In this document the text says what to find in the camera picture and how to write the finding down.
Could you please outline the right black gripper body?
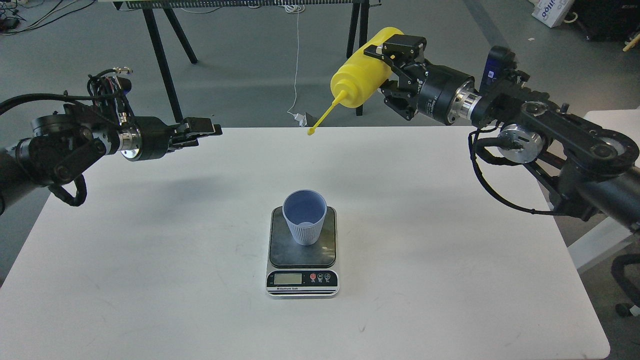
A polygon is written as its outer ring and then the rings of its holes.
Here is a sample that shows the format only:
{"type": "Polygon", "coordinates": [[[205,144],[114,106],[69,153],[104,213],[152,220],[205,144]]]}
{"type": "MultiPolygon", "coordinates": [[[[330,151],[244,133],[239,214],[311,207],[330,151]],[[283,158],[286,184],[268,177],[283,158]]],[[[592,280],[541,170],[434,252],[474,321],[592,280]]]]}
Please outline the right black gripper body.
{"type": "Polygon", "coordinates": [[[452,125],[451,107],[461,91],[473,92],[474,76],[462,71],[433,64],[427,60],[405,64],[400,88],[406,91],[406,106],[401,115],[407,121],[416,113],[452,125]]]}

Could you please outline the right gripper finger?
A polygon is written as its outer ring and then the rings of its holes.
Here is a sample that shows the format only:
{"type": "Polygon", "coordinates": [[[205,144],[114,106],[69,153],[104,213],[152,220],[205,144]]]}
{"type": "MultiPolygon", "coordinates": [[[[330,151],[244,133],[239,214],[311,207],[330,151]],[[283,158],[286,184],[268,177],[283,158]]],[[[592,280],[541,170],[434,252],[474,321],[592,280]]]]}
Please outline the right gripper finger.
{"type": "Polygon", "coordinates": [[[425,37],[394,34],[381,45],[366,46],[364,54],[384,62],[398,79],[417,81],[427,73],[426,46],[425,37]]]}
{"type": "Polygon", "coordinates": [[[419,94],[422,86],[399,88],[398,85],[381,85],[380,92],[384,96],[384,104],[406,121],[411,121],[416,114],[426,114],[425,104],[421,104],[419,94]]]}

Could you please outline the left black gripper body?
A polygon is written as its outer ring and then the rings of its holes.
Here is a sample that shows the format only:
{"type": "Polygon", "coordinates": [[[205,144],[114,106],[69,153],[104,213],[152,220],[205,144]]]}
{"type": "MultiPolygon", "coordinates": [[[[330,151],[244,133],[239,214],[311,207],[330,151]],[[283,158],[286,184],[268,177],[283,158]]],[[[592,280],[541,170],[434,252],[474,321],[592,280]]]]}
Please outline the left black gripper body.
{"type": "Polygon", "coordinates": [[[147,161],[170,152],[176,127],[152,116],[133,116],[119,134],[119,152],[128,161],[147,161]]]}

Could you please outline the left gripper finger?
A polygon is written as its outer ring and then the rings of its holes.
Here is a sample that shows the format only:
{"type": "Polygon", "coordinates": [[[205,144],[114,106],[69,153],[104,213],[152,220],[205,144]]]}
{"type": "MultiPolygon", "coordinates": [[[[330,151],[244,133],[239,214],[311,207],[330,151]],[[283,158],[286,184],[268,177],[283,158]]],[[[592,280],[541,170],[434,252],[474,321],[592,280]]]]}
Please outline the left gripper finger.
{"type": "Polygon", "coordinates": [[[198,139],[222,134],[222,126],[210,118],[186,117],[174,128],[173,146],[198,146],[198,139]]]}

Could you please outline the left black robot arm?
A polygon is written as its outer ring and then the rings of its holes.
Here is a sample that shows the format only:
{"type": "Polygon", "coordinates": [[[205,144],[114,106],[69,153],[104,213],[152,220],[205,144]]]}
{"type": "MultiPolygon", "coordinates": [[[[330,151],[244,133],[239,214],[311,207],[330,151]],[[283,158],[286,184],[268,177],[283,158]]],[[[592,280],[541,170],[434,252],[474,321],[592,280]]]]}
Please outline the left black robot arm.
{"type": "Polygon", "coordinates": [[[153,116],[136,116],[128,101],[128,67],[105,69],[87,80],[87,96],[30,93],[1,103],[2,114],[35,101],[59,101],[63,112],[35,118],[32,136],[1,149],[1,211],[37,188],[71,207],[87,198],[83,173],[101,158],[121,153],[128,161],[162,158],[199,139],[220,136],[209,118],[187,117],[167,125],[153,116]]]}

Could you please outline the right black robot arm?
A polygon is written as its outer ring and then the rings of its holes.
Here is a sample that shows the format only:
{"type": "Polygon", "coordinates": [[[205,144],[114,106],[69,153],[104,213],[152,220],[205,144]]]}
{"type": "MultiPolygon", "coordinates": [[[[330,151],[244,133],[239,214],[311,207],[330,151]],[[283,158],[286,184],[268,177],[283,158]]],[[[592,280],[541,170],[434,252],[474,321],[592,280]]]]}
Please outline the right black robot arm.
{"type": "Polygon", "coordinates": [[[639,148],[629,136],[569,112],[546,92],[526,87],[530,76],[518,69],[509,48],[494,46],[482,80],[430,63],[426,39],[394,34],[364,55],[384,62],[398,77],[380,86],[384,102],[410,120],[423,114],[443,125],[469,121],[471,164],[485,191],[507,207],[537,215],[498,194],[478,159],[494,166],[523,166],[550,194],[543,215],[589,220],[605,214],[633,234],[639,232],[639,148]]]}

